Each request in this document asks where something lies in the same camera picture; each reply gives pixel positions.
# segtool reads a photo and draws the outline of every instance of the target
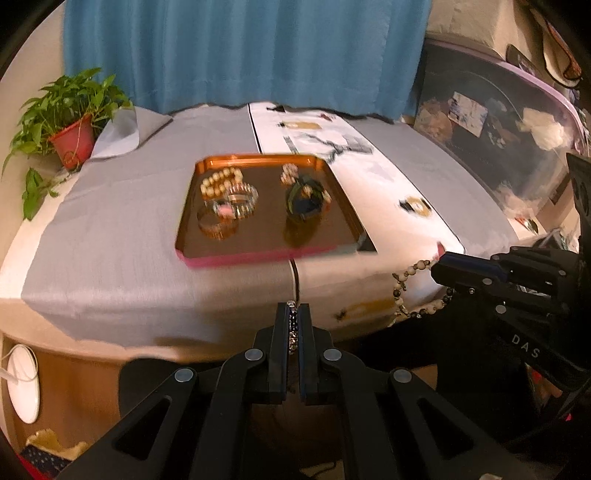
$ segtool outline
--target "black device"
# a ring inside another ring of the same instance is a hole
[[[367,368],[312,326],[308,305],[281,303],[252,349],[177,369],[58,479],[243,478],[248,407],[285,400],[294,321],[301,401],[337,407],[346,479],[535,478],[410,371]]]

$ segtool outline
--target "screw head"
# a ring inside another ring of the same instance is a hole
[[[323,356],[329,362],[336,362],[341,359],[343,354],[340,352],[340,350],[338,348],[328,348],[324,351]]]
[[[244,352],[244,356],[247,360],[250,360],[251,362],[256,362],[257,360],[260,360],[262,358],[262,351],[260,351],[258,348],[251,348],[250,350]]]
[[[399,383],[408,383],[413,379],[413,374],[404,368],[399,368],[392,376]]]
[[[191,370],[190,368],[179,368],[174,373],[174,379],[180,383],[188,382],[192,378],[193,378],[193,370]]]

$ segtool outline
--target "white round lamp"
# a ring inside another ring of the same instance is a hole
[[[37,358],[29,347],[20,344],[7,357],[7,369],[0,368],[0,378],[8,382],[8,394],[18,417],[25,423],[34,423],[40,407]]]

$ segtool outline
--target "red flower pot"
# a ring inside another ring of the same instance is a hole
[[[92,154],[95,135],[90,123],[91,118],[91,115],[86,115],[49,139],[68,170],[75,170]]]

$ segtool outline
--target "green plant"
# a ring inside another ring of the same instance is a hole
[[[49,138],[85,115],[92,116],[95,136],[105,127],[120,107],[131,107],[121,89],[113,85],[115,75],[102,83],[93,80],[100,68],[84,70],[78,75],[64,75],[44,86],[46,94],[29,98],[21,108],[28,106],[18,122],[20,131],[10,144],[10,153],[2,165],[2,175],[10,158],[17,152],[47,155],[55,152]]]
[[[25,191],[22,194],[22,214],[27,220],[32,220],[43,199],[47,194],[51,197],[59,196],[54,188],[64,183],[70,175],[61,180],[43,180],[41,174],[34,168],[29,168],[25,176]]]

